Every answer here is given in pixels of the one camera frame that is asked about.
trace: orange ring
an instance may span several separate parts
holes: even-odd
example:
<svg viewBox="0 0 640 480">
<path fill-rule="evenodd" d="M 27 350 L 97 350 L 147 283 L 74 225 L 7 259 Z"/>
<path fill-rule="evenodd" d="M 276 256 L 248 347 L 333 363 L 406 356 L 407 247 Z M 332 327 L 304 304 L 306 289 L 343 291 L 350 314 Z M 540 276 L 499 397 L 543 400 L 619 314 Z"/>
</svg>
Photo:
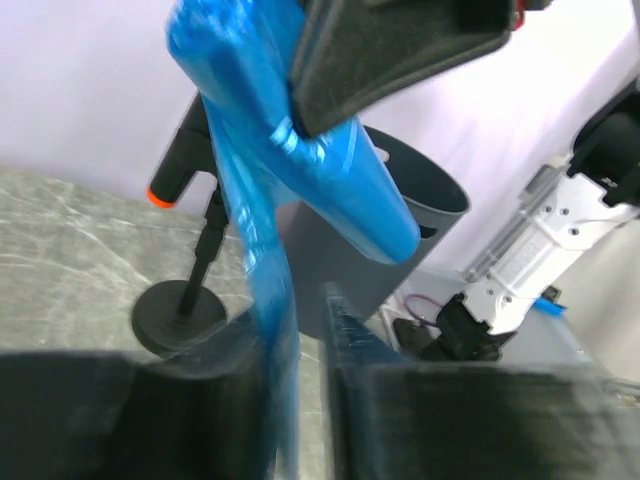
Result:
<svg viewBox="0 0 640 480">
<path fill-rule="evenodd" d="M 151 201 L 151 203 L 153 203 L 156 207 L 173 208 L 173 206 L 175 205 L 175 203 L 169 203 L 169 202 L 160 200 L 158 197 L 156 197 L 153 194 L 150 188 L 147 188 L 147 197 L 149 197 L 149 200 Z"/>
</svg>

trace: trash can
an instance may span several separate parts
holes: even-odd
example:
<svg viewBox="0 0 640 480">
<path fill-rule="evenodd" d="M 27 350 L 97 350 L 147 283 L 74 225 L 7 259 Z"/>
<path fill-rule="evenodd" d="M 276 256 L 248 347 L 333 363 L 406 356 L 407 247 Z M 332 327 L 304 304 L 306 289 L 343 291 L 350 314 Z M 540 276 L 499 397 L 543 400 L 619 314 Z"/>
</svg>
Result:
<svg viewBox="0 0 640 480">
<path fill-rule="evenodd" d="M 281 233 L 293 277 L 300 331 L 320 338 L 324 284 L 336 284 L 353 313 L 371 317 L 469 210 L 458 183 L 409 145 L 367 127 L 373 144 L 388 155 L 387 169 L 420 226 L 414 255 L 398 265 L 364 257 L 329 223 L 300 202 Z"/>
</svg>

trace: gray tile floor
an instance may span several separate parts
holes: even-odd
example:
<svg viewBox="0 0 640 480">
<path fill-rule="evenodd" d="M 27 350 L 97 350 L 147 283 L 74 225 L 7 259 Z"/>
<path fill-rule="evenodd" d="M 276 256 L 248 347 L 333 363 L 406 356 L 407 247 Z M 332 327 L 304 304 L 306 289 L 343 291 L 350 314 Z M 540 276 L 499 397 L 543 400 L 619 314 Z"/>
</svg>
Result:
<svg viewBox="0 0 640 480">
<path fill-rule="evenodd" d="M 0 348 L 150 358 L 131 332 L 131 306 L 150 285 L 186 278 L 201 226 L 198 217 L 0 167 Z M 237 238 L 225 239 L 206 286 L 230 316 L 249 304 Z M 301 478 L 317 480 L 325 476 L 319 347 L 301 341 Z"/>
</svg>

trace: cable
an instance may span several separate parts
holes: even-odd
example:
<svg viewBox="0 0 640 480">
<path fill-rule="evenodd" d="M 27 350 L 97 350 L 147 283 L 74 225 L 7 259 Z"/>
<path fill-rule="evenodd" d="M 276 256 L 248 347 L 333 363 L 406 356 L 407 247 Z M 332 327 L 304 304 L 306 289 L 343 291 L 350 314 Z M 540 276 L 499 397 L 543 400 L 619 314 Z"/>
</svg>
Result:
<svg viewBox="0 0 640 480">
<path fill-rule="evenodd" d="M 424 318 L 424 316 L 417 314 L 416 311 L 413 308 L 411 308 L 411 306 L 409 305 L 409 302 L 411 300 L 422 300 L 423 302 L 430 303 L 431 305 L 438 308 L 442 308 L 443 305 L 437 302 L 436 300 L 434 300 L 433 298 L 428 297 L 427 295 L 423 295 L 421 293 L 410 293 L 409 295 L 404 297 L 404 301 L 402 302 L 405 310 L 409 313 L 409 315 L 413 317 L 414 320 L 417 320 L 422 325 L 425 325 L 427 327 L 438 328 L 438 325 L 435 322 L 427 320 L 426 318 Z"/>
</svg>

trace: blue object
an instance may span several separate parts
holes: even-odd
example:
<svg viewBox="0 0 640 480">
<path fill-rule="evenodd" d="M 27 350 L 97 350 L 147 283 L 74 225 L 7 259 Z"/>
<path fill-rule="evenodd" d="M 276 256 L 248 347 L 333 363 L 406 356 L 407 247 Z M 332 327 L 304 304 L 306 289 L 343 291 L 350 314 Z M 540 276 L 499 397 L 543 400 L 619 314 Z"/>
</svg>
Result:
<svg viewBox="0 0 640 480">
<path fill-rule="evenodd" d="M 359 121 L 313 140 L 294 131 L 286 78 L 303 25 L 295 0 L 183 0 L 168 26 L 171 55 L 203 95 L 225 205 L 245 246 L 289 479 L 298 471 L 299 338 L 275 209 L 304 200 L 378 262 L 402 262 L 419 242 L 418 226 Z"/>
<path fill-rule="evenodd" d="M 552 317 L 562 317 L 564 315 L 566 307 L 550 302 L 546 298 L 539 298 L 533 303 L 533 308 L 539 310 L 542 313 L 546 313 Z"/>
</svg>

